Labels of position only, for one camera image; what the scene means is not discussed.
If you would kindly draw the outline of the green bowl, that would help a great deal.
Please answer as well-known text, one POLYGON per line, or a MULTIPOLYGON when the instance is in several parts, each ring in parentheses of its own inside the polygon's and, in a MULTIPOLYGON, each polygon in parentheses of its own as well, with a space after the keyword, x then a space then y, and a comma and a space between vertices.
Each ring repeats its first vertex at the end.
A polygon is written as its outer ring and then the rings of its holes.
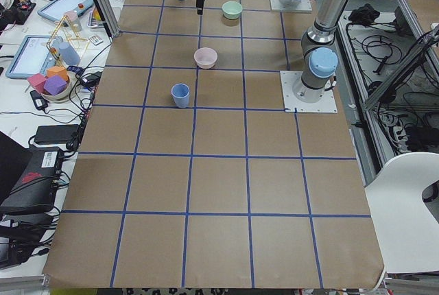
POLYGON ((227 1, 222 5, 222 14, 228 20, 238 19, 242 11, 242 5, 237 1, 227 1))

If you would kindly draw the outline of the pink bowl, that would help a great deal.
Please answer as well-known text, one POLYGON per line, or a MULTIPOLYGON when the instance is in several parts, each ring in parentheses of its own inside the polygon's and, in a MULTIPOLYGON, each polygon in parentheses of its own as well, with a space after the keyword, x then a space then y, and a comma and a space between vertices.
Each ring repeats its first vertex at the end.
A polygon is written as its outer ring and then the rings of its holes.
POLYGON ((217 52, 209 47, 201 47, 194 52, 193 58, 201 69, 211 69, 217 62, 217 52))

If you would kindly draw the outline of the blue tablet far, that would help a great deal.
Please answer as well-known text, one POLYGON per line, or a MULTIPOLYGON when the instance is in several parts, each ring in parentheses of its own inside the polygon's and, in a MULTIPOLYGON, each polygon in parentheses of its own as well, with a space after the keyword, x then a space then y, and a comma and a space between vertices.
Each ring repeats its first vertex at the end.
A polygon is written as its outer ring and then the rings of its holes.
POLYGON ((78 16, 82 16, 93 6, 93 0, 53 0, 37 11, 37 14, 50 21, 59 21, 65 12, 76 11, 78 16))

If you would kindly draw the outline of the blue tablet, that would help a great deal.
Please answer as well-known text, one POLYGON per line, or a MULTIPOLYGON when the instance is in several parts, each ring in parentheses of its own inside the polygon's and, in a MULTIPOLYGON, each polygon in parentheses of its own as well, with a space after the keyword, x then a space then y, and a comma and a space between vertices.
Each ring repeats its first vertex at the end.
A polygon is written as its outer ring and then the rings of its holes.
POLYGON ((65 12, 76 11, 78 16, 82 16, 93 6, 93 0, 53 0, 37 11, 37 14, 50 21, 59 21, 65 12))
POLYGON ((50 37, 27 35, 15 53, 5 76, 11 79, 28 79, 34 74, 47 74, 56 65, 56 59, 46 47, 50 37))

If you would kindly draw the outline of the blue cylinder block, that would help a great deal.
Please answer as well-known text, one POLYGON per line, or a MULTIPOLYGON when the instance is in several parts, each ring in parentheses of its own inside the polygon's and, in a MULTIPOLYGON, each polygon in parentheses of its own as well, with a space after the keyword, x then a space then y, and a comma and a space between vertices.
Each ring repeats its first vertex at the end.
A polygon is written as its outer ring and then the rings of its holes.
POLYGON ((60 43, 59 51, 62 59, 68 66, 75 66, 80 62, 80 56, 69 42, 60 43))

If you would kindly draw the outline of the bowl of coloured blocks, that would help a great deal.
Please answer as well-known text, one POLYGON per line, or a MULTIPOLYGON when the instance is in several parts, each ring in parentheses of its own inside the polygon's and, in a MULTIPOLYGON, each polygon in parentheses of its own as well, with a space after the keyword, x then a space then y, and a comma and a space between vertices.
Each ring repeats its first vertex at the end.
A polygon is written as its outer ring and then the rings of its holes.
POLYGON ((61 103, 68 100, 72 81, 65 67, 49 67, 47 75, 36 73, 27 81, 37 93, 50 102, 61 103))

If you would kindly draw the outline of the blue tablet near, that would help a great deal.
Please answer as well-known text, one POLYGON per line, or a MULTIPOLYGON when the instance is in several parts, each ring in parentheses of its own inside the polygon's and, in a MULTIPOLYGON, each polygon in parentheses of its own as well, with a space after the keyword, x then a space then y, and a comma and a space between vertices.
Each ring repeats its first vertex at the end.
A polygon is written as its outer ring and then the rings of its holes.
POLYGON ((15 53, 5 76, 11 79, 28 79, 34 74, 47 74, 56 65, 56 59, 46 47, 50 37, 27 35, 15 53))

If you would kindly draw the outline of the brown paper table cover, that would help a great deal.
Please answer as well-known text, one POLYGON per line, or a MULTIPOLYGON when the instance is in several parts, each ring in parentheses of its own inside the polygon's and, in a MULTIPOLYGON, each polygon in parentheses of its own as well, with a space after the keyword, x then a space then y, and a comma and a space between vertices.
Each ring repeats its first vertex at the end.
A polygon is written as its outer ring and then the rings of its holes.
POLYGON ((280 71, 302 69, 314 18, 269 0, 206 0, 203 15, 195 0, 125 0, 45 264, 52 287, 377 284, 343 111, 283 110, 280 71), (213 68, 195 63, 201 47, 213 68))

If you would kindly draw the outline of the black power adapter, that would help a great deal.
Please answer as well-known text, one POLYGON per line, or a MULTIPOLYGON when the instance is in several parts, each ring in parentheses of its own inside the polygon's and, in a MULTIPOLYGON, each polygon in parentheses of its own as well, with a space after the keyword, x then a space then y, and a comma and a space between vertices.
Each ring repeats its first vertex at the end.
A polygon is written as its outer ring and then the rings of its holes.
POLYGON ((67 143, 77 132, 78 127, 78 124, 39 126, 34 137, 34 142, 41 145, 67 143))

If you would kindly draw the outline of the black electronics box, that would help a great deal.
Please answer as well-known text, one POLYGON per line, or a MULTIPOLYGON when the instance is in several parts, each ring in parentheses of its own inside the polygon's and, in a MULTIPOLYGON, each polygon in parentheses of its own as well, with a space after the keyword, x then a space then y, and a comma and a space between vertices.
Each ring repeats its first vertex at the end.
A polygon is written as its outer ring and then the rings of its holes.
POLYGON ((62 168, 59 147, 24 148, 1 134, 1 213, 30 215, 53 209, 62 168))

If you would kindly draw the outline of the white chair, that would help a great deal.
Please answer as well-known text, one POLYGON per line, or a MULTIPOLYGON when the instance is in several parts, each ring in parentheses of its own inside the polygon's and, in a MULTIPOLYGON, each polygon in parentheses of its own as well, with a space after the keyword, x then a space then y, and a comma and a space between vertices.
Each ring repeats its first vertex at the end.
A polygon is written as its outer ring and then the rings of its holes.
POLYGON ((438 270, 438 222, 422 193, 438 181, 438 155, 413 152, 391 158, 366 188, 386 272, 438 270))

